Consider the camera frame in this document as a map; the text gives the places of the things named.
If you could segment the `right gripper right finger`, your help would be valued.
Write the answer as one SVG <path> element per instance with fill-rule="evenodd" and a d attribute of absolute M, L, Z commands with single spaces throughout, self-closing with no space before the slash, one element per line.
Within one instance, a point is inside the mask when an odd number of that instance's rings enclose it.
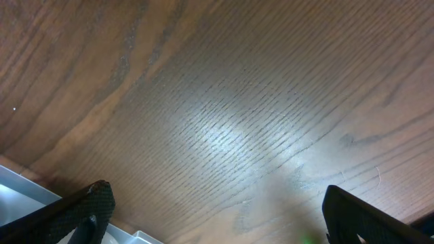
<path fill-rule="evenodd" d="M 433 243 L 433 213 L 405 224 L 335 185 L 329 185 L 322 212 L 330 244 Z"/>

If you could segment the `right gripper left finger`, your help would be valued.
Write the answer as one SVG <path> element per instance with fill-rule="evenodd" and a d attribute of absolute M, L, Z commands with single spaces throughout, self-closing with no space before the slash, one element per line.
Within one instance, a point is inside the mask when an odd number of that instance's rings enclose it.
<path fill-rule="evenodd" d="M 101 244 L 115 209 L 111 185 L 99 180 L 1 227 L 2 243 L 59 243 L 72 233 L 69 243 Z"/>

